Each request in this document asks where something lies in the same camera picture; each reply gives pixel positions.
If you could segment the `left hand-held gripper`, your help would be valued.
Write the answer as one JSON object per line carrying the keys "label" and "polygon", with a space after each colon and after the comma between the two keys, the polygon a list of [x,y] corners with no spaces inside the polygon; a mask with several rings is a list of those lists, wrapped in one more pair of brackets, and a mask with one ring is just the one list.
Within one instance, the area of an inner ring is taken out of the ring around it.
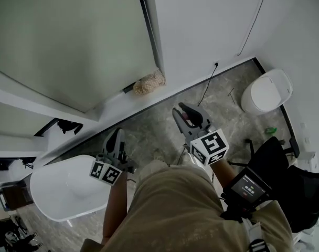
{"label": "left hand-held gripper", "polygon": [[105,138],[102,152],[95,157],[90,176],[113,186],[122,172],[134,174],[136,162],[124,152],[124,130],[116,128]]}

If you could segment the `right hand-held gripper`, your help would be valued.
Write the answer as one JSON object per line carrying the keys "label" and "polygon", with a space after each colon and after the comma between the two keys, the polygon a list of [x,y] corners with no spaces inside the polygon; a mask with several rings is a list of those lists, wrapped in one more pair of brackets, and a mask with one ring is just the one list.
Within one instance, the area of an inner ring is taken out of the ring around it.
{"label": "right hand-held gripper", "polygon": [[223,130],[215,129],[212,125],[191,140],[192,128],[206,128],[210,125],[210,117],[202,107],[195,104],[180,102],[178,105],[182,112],[173,108],[172,115],[185,140],[190,141],[188,152],[193,163],[197,166],[208,166],[223,159],[229,150]]}

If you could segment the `white roller blind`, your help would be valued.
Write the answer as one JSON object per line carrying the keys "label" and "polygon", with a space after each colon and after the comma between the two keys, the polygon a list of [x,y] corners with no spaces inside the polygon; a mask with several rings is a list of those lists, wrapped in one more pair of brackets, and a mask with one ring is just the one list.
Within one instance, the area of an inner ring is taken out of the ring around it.
{"label": "white roller blind", "polygon": [[156,68],[140,0],[0,0],[0,71],[69,107]]}

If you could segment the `person's left forearm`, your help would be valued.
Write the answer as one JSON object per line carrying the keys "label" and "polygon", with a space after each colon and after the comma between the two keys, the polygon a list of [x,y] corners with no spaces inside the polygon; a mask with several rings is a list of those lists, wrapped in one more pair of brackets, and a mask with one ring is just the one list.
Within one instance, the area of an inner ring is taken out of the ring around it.
{"label": "person's left forearm", "polygon": [[105,210],[102,244],[105,244],[115,233],[127,214],[127,173],[122,172],[111,187],[108,204]]}

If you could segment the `person's right forearm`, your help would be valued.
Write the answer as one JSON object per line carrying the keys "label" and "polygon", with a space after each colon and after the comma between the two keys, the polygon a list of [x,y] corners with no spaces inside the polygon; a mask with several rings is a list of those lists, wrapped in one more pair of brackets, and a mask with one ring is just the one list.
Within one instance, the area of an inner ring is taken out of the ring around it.
{"label": "person's right forearm", "polygon": [[230,182],[238,175],[238,173],[231,167],[226,159],[220,159],[217,162],[211,164],[210,167],[222,188],[227,187]]}

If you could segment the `person's right shoe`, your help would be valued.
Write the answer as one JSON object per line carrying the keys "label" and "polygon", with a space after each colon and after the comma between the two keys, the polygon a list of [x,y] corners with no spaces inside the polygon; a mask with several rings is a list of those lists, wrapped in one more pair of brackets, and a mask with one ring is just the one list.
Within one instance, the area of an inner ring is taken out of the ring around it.
{"label": "person's right shoe", "polygon": [[188,152],[181,154],[177,164],[182,166],[195,166],[193,157]]}

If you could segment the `beige crumpled cloth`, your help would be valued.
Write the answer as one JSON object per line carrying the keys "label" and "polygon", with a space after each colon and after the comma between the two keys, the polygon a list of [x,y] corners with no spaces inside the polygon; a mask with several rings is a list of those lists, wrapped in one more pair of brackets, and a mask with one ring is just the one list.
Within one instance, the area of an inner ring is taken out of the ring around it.
{"label": "beige crumpled cloth", "polygon": [[162,72],[157,70],[136,81],[133,85],[133,91],[137,95],[147,95],[164,85],[166,85],[166,79]]}

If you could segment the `white bathtub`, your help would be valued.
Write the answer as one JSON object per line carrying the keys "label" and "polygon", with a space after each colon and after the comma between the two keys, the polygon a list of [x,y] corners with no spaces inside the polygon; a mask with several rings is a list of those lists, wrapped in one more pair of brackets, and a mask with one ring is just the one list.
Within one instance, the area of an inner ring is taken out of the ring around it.
{"label": "white bathtub", "polygon": [[94,159],[79,155],[33,171],[30,192],[46,217],[63,222],[106,209],[112,186],[90,176]]}

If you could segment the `white toilet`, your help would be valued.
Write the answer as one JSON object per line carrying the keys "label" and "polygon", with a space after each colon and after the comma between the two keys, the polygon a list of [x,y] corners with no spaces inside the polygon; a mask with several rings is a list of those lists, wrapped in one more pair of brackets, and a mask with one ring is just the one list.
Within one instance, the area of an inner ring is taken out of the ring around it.
{"label": "white toilet", "polygon": [[293,85],[282,69],[273,69],[254,80],[241,96],[244,112],[259,116],[283,105],[293,94]]}

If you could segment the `black office chair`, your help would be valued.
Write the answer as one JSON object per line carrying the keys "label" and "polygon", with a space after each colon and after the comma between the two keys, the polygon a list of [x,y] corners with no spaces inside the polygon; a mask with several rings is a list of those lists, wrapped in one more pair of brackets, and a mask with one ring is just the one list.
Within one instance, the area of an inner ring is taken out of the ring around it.
{"label": "black office chair", "polygon": [[297,145],[283,149],[273,136],[251,152],[246,166],[271,187],[267,201],[279,203],[293,233],[312,228],[319,219],[319,173],[289,164],[287,153],[297,149]]}

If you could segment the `person's beige shirt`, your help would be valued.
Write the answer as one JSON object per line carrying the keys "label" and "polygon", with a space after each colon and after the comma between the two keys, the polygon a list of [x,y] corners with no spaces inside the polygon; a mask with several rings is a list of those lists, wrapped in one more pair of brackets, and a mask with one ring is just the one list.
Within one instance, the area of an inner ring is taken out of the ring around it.
{"label": "person's beige shirt", "polygon": [[226,220],[207,173],[198,166],[151,162],[139,175],[127,214],[105,243],[80,252],[292,252],[290,225],[277,201],[242,222]]}

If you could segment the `black wrist-mounted screen device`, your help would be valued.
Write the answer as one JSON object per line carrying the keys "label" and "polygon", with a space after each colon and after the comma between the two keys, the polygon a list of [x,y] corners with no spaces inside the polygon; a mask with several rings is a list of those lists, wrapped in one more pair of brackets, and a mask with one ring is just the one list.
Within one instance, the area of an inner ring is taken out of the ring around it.
{"label": "black wrist-mounted screen device", "polygon": [[260,176],[246,167],[224,188],[221,198],[227,209],[221,217],[238,222],[250,219],[256,207],[270,199],[271,191]]}

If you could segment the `dark wooden cabinet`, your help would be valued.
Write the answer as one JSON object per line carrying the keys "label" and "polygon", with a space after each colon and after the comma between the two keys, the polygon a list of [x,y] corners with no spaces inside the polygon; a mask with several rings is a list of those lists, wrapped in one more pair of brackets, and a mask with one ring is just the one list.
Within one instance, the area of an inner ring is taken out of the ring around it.
{"label": "dark wooden cabinet", "polygon": [[14,211],[34,203],[27,187],[19,185],[2,188],[0,190],[0,201],[5,211]]}

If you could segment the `black window side track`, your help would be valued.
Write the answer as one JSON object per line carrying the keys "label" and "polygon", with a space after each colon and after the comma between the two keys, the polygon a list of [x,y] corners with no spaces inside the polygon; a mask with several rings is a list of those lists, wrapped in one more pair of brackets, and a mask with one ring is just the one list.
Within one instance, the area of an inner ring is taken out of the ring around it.
{"label": "black window side track", "polygon": [[146,2],[146,0],[140,0],[140,3],[141,3],[142,12],[144,15],[148,35],[149,35],[151,46],[152,46],[154,60],[155,60],[156,65],[160,68],[161,67],[160,59],[159,59],[160,56],[159,56],[159,52],[158,52],[157,43],[155,40],[155,35],[154,35],[152,23],[151,23],[150,14],[149,14],[148,8],[147,8],[147,2]]}

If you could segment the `black equipment pile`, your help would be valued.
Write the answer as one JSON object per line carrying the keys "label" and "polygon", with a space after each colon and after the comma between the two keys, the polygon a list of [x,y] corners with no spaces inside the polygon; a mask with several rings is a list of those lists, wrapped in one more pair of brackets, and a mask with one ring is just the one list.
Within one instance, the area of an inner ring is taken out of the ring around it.
{"label": "black equipment pile", "polygon": [[0,252],[37,252],[43,243],[18,215],[0,220]]}

